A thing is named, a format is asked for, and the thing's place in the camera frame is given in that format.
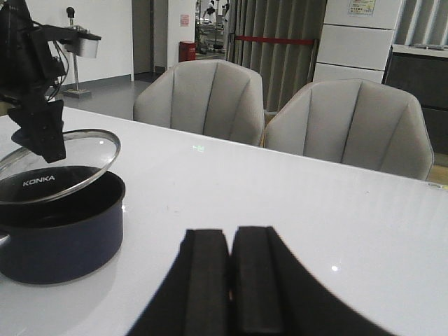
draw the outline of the gray chair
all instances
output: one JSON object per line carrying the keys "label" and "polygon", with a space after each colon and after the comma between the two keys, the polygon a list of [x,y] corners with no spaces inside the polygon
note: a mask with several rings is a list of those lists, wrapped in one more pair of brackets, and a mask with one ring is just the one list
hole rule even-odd
{"label": "gray chair", "polygon": [[421,180],[433,164],[417,98],[361,79],[304,86],[267,126],[264,147]]}
{"label": "gray chair", "polygon": [[179,63],[137,97],[134,120],[258,145],[264,128],[261,76],[219,59]]}

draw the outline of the glossy tabletop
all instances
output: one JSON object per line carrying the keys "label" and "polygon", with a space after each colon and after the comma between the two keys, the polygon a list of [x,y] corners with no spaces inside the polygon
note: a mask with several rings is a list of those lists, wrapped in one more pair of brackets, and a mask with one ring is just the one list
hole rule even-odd
{"label": "glossy tabletop", "polygon": [[[0,275],[0,335],[125,335],[187,229],[271,225],[350,307],[397,335],[448,333],[448,190],[161,127],[64,110],[65,130],[114,132],[124,240],[96,272],[51,286]],[[0,154],[17,126],[0,117]]]}

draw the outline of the person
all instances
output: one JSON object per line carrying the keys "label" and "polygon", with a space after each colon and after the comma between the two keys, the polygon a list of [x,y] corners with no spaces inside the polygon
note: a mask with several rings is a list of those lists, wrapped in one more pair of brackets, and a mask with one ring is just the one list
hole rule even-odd
{"label": "person", "polygon": [[230,10],[230,3],[229,3],[229,0],[227,0],[227,3],[223,6],[223,8],[224,8],[224,16],[227,16],[227,15],[228,15],[228,12],[229,12],[229,10]]}
{"label": "person", "polygon": [[202,18],[205,18],[205,15],[208,15],[209,23],[215,23],[215,1],[211,0],[208,8],[204,11]]}

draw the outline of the pot handle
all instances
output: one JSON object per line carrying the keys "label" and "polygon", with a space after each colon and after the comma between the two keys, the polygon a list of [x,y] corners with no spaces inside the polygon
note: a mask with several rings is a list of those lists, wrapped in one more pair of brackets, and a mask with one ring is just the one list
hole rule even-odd
{"label": "pot handle", "polygon": [[6,245],[9,242],[9,239],[11,237],[9,236],[9,234],[0,231],[0,248],[4,245]]}

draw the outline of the metal stand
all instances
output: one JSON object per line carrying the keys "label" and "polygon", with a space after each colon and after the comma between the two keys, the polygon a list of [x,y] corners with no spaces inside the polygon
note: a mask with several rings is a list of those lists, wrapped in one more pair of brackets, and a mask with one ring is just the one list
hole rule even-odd
{"label": "metal stand", "polygon": [[[67,15],[70,19],[70,27],[74,26],[74,18],[75,18],[75,10],[72,7],[67,8]],[[63,91],[64,96],[72,97],[72,98],[81,98],[81,97],[91,97],[92,93],[91,91],[87,89],[80,89],[79,88],[79,80],[78,80],[78,62],[76,61],[76,55],[73,54],[73,67],[75,72],[75,87]]]}

